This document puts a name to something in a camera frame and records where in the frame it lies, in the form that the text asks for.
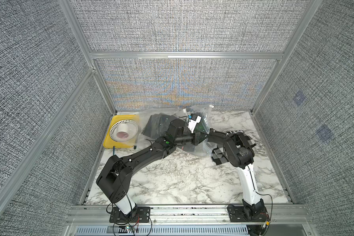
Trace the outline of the dark grey pinstripe shirt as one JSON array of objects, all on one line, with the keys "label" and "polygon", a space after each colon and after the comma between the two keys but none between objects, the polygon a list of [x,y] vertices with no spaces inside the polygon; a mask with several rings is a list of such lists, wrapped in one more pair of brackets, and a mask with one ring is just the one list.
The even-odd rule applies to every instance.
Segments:
[{"label": "dark grey pinstripe shirt", "polygon": [[210,147],[207,144],[207,135],[210,127],[205,114],[202,112],[192,113],[188,116],[188,129],[191,133],[185,143],[179,144],[178,148],[196,156],[206,156],[210,153]]}]

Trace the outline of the clear plastic vacuum bag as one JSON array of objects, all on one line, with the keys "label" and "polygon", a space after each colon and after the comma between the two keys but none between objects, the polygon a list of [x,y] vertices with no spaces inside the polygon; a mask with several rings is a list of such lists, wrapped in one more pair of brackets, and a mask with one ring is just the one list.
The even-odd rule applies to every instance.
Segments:
[{"label": "clear plastic vacuum bag", "polygon": [[213,105],[194,105],[186,108],[153,108],[139,113],[141,138],[152,142],[164,138],[184,152],[209,156],[216,144],[208,141],[209,116]]}]

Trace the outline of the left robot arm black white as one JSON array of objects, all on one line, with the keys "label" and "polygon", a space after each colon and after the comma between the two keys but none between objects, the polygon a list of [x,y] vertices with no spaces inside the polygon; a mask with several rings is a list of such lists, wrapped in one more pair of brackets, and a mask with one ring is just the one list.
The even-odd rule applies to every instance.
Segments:
[{"label": "left robot arm black white", "polygon": [[133,175],[147,165],[172,154],[178,145],[194,144],[195,141],[194,134],[180,137],[162,136],[135,154],[121,158],[113,155],[97,177],[96,184],[111,204],[124,215],[132,214],[136,204],[130,199],[128,191]]}]

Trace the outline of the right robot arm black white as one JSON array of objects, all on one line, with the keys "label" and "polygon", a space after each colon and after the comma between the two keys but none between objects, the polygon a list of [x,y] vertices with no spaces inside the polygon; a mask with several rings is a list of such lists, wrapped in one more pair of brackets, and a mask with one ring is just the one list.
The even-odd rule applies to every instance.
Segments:
[{"label": "right robot arm black white", "polygon": [[258,192],[254,174],[255,144],[244,132],[219,132],[211,129],[209,134],[195,132],[192,143],[197,145],[208,141],[217,145],[219,153],[212,156],[221,156],[236,168],[242,186],[242,204],[245,218],[253,220],[260,215],[270,217],[265,203]]}]

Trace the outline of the black white checkered shirt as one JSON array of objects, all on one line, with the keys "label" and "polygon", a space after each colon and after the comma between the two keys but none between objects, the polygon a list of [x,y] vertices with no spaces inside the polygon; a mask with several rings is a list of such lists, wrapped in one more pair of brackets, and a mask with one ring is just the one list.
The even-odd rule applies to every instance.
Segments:
[{"label": "black white checkered shirt", "polygon": [[242,130],[228,132],[212,130],[208,140],[216,144],[211,154],[211,160],[216,165],[229,162],[234,167],[244,169],[254,162],[253,148],[256,143]]}]

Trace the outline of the white patterned bowl red inside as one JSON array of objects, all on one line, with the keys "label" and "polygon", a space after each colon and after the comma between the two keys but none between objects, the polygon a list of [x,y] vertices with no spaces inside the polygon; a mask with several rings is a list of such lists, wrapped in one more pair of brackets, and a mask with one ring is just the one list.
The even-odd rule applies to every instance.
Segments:
[{"label": "white patterned bowl red inside", "polygon": [[109,131],[112,140],[116,142],[127,142],[134,138],[139,131],[137,122],[133,120],[121,120],[113,124]]}]

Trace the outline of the yellow plastic tray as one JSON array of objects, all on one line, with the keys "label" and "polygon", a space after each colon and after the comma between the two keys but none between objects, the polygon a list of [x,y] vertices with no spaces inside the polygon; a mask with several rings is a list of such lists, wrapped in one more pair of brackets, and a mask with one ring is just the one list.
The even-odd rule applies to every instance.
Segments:
[{"label": "yellow plastic tray", "polygon": [[138,134],[132,138],[131,140],[127,141],[127,142],[116,142],[114,140],[111,139],[110,135],[109,135],[109,131],[111,129],[111,127],[113,126],[114,123],[119,122],[121,120],[133,120],[135,122],[137,122],[138,126],[139,126],[139,131],[140,131],[140,119],[138,115],[115,115],[112,117],[110,124],[109,124],[109,128],[107,130],[104,142],[103,142],[103,146],[105,148],[113,148],[113,146],[115,146],[116,148],[130,148],[133,147],[136,143],[137,137],[139,135],[139,131]]}]

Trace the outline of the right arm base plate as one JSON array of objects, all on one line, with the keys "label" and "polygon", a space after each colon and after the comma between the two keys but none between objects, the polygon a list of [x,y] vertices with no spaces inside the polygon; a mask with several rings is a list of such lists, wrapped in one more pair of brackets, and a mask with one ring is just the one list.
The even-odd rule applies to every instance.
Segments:
[{"label": "right arm base plate", "polygon": [[253,214],[251,210],[243,206],[228,205],[227,212],[231,222],[265,222],[268,220],[267,214],[264,212]]}]

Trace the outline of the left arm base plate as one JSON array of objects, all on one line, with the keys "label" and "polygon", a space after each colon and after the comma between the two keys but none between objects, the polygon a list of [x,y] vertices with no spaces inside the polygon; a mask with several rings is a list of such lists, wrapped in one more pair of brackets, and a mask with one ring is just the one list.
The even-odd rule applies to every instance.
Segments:
[{"label": "left arm base plate", "polygon": [[129,214],[124,214],[118,207],[114,207],[110,214],[110,223],[149,223],[151,208],[149,206],[137,206]]}]

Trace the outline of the front aluminium rail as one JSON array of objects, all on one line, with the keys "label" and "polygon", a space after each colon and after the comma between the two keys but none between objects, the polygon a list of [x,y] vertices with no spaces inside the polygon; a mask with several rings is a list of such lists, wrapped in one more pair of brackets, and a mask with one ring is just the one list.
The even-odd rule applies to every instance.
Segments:
[{"label": "front aluminium rail", "polygon": [[[304,205],[267,204],[271,224],[313,224]],[[150,205],[150,218],[155,225],[232,224],[227,205]],[[73,206],[67,226],[107,225],[109,208],[104,205]]]}]

